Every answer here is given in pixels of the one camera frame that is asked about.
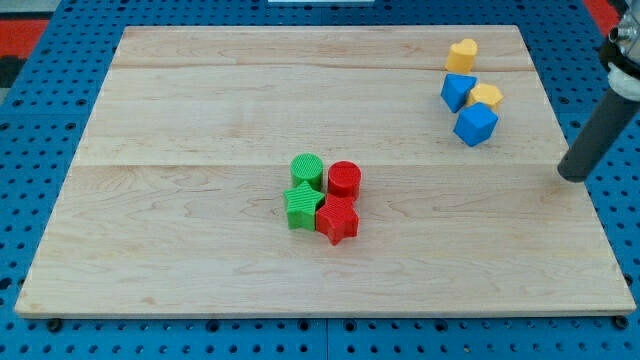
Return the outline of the silver robot wrist mount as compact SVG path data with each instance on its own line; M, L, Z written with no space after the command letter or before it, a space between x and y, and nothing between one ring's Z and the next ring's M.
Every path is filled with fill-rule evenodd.
M611 89L639 101L639 0L608 0L619 21L609 30L599 51Z

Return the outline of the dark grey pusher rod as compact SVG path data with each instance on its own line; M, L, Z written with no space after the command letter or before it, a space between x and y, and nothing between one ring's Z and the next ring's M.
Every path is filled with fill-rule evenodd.
M638 101L608 89L558 164L559 175L584 182L638 111Z

